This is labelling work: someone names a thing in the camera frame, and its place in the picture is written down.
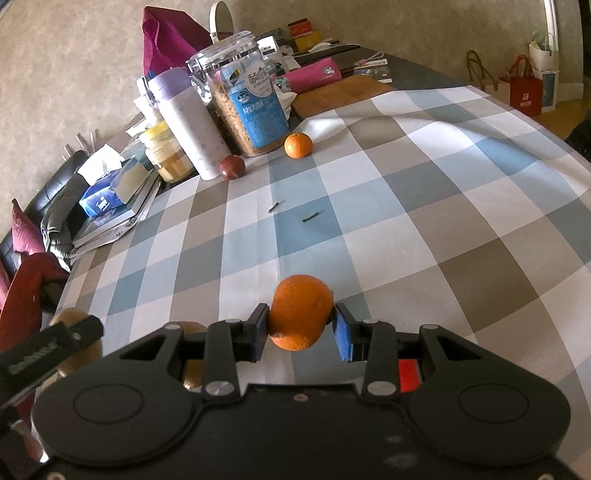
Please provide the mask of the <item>mandarin orange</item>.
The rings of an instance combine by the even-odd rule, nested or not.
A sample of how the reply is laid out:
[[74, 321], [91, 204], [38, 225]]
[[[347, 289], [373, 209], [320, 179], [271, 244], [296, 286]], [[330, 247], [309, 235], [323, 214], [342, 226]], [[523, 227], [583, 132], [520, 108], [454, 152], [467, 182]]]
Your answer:
[[334, 308], [329, 286], [310, 275], [280, 281], [270, 307], [269, 336], [280, 349], [308, 349], [322, 336]]

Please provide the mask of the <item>red tomato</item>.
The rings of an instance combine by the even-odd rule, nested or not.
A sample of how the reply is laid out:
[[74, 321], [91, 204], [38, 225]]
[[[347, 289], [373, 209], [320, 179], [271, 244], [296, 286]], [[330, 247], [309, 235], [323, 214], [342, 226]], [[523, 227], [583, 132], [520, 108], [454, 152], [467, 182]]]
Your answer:
[[409, 393], [415, 391], [422, 383], [419, 363], [415, 359], [401, 359], [399, 361], [400, 391]]

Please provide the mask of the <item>pink cushion near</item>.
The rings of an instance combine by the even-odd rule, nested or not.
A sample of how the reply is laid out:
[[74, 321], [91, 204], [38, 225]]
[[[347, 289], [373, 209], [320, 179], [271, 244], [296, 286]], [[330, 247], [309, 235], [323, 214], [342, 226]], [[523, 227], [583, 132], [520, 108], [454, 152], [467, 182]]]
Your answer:
[[33, 255], [45, 251], [41, 232], [22, 211], [18, 201], [12, 201], [12, 242], [15, 252]]

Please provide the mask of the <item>stack of books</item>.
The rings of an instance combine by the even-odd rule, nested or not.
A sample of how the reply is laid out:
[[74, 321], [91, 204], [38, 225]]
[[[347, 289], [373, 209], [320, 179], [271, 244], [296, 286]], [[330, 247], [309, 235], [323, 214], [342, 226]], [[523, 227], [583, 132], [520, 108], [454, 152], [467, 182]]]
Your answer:
[[144, 184], [129, 202], [95, 218], [88, 218], [73, 238], [73, 248], [68, 254], [74, 259], [82, 254], [113, 243], [141, 221], [151, 207], [160, 187], [160, 177], [150, 173]]

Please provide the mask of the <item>dark plum near bottle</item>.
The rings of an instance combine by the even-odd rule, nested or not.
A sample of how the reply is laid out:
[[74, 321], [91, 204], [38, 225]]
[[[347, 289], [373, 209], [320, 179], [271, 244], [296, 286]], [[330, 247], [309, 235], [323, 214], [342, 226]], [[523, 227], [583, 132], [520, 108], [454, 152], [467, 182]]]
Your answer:
[[228, 155], [219, 164], [221, 175], [225, 180], [231, 181], [245, 176], [245, 160], [238, 155]]

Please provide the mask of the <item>blue tissue box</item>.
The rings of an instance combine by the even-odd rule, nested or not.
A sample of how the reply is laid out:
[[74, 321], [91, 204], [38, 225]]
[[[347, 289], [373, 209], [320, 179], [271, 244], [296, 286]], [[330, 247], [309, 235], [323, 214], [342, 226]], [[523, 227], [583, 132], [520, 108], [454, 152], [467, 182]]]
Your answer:
[[128, 160], [121, 169], [97, 180], [79, 200], [88, 217], [100, 216], [107, 211], [125, 205], [144, 184], [150, 170], [135, 158]]

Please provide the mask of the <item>yellow lid glass jar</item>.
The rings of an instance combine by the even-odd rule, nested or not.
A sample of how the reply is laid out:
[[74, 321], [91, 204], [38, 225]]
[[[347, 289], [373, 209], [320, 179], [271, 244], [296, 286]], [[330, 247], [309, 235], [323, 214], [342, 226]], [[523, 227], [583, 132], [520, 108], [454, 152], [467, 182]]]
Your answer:
[[165, 121], [145, 130], [140, 136], [145, 154], [167, 184], [190, 177], [195, 169]]

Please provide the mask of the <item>small far mandarin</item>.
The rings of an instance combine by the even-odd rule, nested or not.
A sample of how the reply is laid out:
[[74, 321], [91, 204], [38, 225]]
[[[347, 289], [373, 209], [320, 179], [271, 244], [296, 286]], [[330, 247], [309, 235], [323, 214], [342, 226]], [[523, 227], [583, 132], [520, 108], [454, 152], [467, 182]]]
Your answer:
[[294, 132], [287, 136], [283, 143], [284, 152], [291, 159], [300, 160], [311, 154], [314, 143], [307, 134]]

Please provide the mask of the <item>white lilac thermos bottle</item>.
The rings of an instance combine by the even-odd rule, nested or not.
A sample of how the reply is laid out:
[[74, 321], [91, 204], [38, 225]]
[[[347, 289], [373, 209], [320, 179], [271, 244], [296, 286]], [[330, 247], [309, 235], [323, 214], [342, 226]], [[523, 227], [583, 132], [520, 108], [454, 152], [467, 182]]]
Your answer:
[[148, 89], [199, 176], [212, 180], [221, 175], [221, 161], [230, 151], [186, 71], [164, 71], [148, 81]]

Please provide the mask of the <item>clear cereal jar blue label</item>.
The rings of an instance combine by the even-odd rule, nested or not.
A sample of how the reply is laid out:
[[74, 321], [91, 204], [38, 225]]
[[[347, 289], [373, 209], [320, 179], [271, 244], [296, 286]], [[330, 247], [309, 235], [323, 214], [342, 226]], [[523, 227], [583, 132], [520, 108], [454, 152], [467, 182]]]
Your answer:
[[256, 37], [238, 32], [192, 55], [186, 66], [211, 92], [211, 101], [242, 155], [283, 145], [290, 127]]

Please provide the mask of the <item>brown paper bag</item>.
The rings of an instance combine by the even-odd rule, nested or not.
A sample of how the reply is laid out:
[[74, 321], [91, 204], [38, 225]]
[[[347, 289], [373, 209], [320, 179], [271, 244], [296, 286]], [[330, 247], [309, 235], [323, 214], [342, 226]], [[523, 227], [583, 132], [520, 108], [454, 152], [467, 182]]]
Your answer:
[[494, 97], [505, 103], [510, 103], [510, 84], [498, 77], [494, 77], [484, 66], [479, 54], [469, 50], [466, 55], [466, 66], [470, 82]]

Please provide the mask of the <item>red shopping bag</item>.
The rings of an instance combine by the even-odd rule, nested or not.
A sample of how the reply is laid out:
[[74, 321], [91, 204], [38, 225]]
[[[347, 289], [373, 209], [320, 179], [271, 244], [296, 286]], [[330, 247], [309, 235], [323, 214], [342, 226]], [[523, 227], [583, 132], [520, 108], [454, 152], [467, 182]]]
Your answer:
[[506, 80], [510, 84], [510, 106], [530, 117], [540, 115], [543, 82], [534, 75], [526, 55], [521, 54], [516, 58]]

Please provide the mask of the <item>magenta bag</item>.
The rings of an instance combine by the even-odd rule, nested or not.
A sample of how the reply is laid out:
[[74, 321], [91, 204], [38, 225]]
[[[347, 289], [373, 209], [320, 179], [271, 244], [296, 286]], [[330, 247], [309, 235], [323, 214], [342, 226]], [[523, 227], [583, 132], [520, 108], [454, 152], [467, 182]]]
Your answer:
[[192, 55], [212, 44], [204, 27], [179, 10], [146, 6], [142, 32], [144, 75], [183, 67]]

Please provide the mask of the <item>round white mirror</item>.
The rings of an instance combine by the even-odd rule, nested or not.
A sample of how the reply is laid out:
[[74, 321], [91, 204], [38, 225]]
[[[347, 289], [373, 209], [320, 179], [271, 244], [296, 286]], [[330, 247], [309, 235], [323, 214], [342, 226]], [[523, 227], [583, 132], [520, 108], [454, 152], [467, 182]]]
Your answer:
[[224, 1], [215, 1], [209, 11], [209, 35], [216, 43], [235, 34], [235, 26], [228, 6]]

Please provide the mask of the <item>white shopping bag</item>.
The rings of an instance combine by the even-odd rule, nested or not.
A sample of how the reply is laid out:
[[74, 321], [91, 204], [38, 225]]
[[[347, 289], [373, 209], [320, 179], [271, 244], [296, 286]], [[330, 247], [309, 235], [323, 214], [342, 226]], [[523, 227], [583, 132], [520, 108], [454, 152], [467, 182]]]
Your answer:
[[552, 33], [535, 31], [528, 45], [534, 76], [542, 81], [542, 113], [553, 111], [558, 100], [559, 50]]

